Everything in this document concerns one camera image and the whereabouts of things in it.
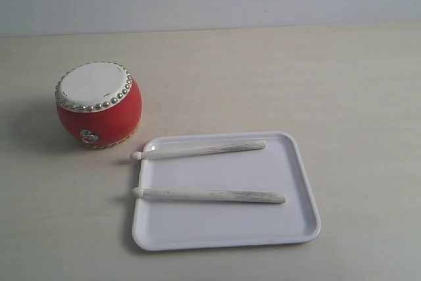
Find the drum body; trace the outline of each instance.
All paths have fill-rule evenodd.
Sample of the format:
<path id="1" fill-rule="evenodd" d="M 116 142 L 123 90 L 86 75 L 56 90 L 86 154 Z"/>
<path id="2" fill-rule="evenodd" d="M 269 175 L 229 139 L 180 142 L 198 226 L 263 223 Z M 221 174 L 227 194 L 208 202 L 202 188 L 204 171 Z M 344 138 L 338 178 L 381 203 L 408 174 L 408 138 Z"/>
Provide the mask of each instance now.
<path id="1" fill-rule="evenodd" d="M 90 63 L 75 68 L 56 86 L 57 113 L 64 128 L 93 148 L 110 147 L 137 128 L 142 100 L 123 66 Z"/>

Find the drum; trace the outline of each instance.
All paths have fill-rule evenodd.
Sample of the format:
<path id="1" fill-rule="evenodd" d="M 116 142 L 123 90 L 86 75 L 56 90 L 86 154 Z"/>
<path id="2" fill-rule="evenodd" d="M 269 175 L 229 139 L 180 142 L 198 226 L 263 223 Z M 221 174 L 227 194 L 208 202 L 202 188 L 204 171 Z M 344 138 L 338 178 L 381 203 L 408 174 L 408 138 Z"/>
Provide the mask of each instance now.
<path id="1" fill-rule="evenodd" d="M 114 63 L 89 63 L 61 78 L 55 88 L 64 128 L 92 148 L 122 142 L 136 130 L 142 110 L 139 87 Z"/>

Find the plastic tray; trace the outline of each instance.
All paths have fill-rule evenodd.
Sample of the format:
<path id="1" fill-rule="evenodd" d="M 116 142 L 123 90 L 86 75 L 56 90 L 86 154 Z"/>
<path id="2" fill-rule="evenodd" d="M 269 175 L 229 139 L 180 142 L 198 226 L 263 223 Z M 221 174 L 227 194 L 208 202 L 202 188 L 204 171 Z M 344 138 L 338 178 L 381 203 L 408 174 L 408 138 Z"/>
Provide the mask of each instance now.
<path id="1" fill-rule="evenodd" d="M 297 143 L 283 132 L 155 138 L 144 151 L 265 140 L 257 151 L 142 160 L 142 188 L 283 192 L 281 205 L 137 199 L 133 237 L 150 251 L 308 242 L 320 217 Z"/>

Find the wooden drumstick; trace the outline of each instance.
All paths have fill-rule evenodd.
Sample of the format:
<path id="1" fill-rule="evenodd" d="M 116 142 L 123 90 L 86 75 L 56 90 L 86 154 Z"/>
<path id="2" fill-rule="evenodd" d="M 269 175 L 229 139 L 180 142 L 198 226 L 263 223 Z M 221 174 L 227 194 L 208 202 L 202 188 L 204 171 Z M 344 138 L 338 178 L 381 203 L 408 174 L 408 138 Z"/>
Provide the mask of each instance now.
<path id="1" fill-rule="evenodd" d="M 248 203 L 285 203 L 286 197 L 279 192 L 252 192 L 228 190 L 158 190 L 134 188 L 136 197 L 154 197 L 157 199 L 196 200 L 196 201 L 233 201 Z"/>
<path id="2" fill-rule="evenodd" d="M 152 151 L 135 151 L 130 155 L 131 159 L 160 159 L 182 156 L 207 155 L 217 153 L 229 153 L 232 151 L 252 151 L 264 149 L 265 141 L 244 141 L 241 143 L 227 143 L 210 146 L 175 147 L 169 149 L 154 149 Z"/>

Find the table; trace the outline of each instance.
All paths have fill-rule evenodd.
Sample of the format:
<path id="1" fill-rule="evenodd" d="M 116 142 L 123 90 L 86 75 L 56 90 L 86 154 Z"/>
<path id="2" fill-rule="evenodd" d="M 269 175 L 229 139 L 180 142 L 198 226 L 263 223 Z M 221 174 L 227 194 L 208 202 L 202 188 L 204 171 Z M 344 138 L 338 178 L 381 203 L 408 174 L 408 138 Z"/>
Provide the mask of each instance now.
<path id="1" fill-rule="evenodd" d="M 421 22 L 0 39 L 0 279 L 418 280 Z M 54 87 L 114 61 L 144 99 L 128 141 L 66 134 Z M 157 136 L 282 130 L 322 218 L 301 245 L 146 253 L 131 237 Z"/>

